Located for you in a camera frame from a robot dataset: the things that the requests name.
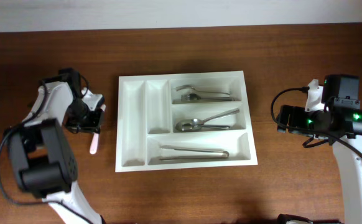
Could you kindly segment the pink plastic knife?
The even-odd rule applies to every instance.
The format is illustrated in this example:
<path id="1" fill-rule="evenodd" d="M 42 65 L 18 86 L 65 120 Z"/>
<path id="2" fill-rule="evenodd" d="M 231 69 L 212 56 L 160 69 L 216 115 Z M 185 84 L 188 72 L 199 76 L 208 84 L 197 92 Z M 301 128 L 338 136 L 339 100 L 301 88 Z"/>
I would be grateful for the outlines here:
<path id="1" fill-rule="evenodd" d="M 91 155 L 94 155 L 97 153 L 99 138 L 100 138 L 100 135 L 97 133 L 94 133 L 92 141 L 91 141 L 91 145 L 90 145 L 90 154 Z"/>

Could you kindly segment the steel serrated tongs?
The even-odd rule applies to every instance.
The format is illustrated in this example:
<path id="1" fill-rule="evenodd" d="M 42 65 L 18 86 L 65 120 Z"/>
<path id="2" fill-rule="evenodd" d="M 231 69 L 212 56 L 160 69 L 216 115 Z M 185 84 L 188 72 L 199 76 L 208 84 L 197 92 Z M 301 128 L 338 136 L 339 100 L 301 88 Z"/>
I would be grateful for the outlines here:
<path id="1" fill-rule="evenodd" d="M 160 161 L 171 160 L 203 160 L 203 159 L 227 159 L 230 154 L 228 151 L 221 149 L 200 149 L 191 147 L 178 146 L 161 146 L 163 151 L 174 151 L 175 154 L 165 154 L 159 157 Z"/>

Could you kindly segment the steel tablespoon angled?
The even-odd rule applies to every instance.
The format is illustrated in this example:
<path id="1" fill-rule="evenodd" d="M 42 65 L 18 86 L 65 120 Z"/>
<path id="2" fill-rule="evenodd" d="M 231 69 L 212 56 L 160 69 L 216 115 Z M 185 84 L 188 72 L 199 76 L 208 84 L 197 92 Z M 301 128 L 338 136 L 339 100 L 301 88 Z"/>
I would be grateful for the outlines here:
<path id="1" fill-rule="evenodd" d="M 214 116 L 211 116 L 211 117 L 203 119 L 203 120 L 200 120 L 200 119 L 197 119 L 197 120 L 198 120 L 198 122 L 200 124 L 206 124 L 207 122 L 209 122 L 211 120 L 224 118 L 224 117 L 227 117 L 227 116 L 238 114 L 239 112 L 240 112 L 240 110 L 238 108 L 236 108 L 236 109 L 233 109 L 233 110 L 228 110 L 228 111 L 222 112 L 220 114 L 216 114 Z"/>

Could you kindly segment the steel tablespoon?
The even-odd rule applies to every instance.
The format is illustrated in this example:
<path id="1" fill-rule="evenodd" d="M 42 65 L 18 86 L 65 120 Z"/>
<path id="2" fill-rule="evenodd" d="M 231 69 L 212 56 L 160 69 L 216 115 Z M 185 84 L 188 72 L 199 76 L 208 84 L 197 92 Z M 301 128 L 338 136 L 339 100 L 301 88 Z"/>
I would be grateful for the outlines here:
<path id="1" fill-rule="evenodd" d="M 203 128 L 208 129 L 230 129 L 230 126 L 227 125 L 210 125 L 210 124 L 200 124 L 197 119 L 184 119 L 179 121 L 175 125 L 175 129 L 181 132 L 188 131 L 199 131 Z"/>

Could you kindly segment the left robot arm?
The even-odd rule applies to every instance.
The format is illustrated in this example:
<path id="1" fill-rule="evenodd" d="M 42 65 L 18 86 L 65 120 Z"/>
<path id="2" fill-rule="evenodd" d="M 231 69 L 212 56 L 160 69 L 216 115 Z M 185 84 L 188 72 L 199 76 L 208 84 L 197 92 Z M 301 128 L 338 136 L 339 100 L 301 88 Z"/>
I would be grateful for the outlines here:
<path id="1" fill-rule="evenodd" d="M 99 134 L 104 96 L 93 94 L 86 78 L 73 68 L 40 81 L 38 97 L 19 124 L 4 132 L 0 148 L 7 147 L 18 188 L 33 202 L 6 200 L 21 206 L 48 205 L 65 223 L 104 223 L 78 185 L 78 165 L 64 131 Z"/>

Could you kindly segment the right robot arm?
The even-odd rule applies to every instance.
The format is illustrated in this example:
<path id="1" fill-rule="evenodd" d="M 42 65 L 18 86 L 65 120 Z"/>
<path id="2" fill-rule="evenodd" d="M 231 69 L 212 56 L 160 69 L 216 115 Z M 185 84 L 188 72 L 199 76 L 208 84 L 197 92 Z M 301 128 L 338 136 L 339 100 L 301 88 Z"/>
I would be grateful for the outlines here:
<path id="1" fill-rule="evenodd" d="M 362 109 L 360 79 L 354 75 L 327 75 L 297 91 L 306 93 L 304 107 L 282 105 L 272 114 L 277 130 L 306 136 L 304 148 L 332 147 L 343 194 L 345 223 L 362 223 Z"/>

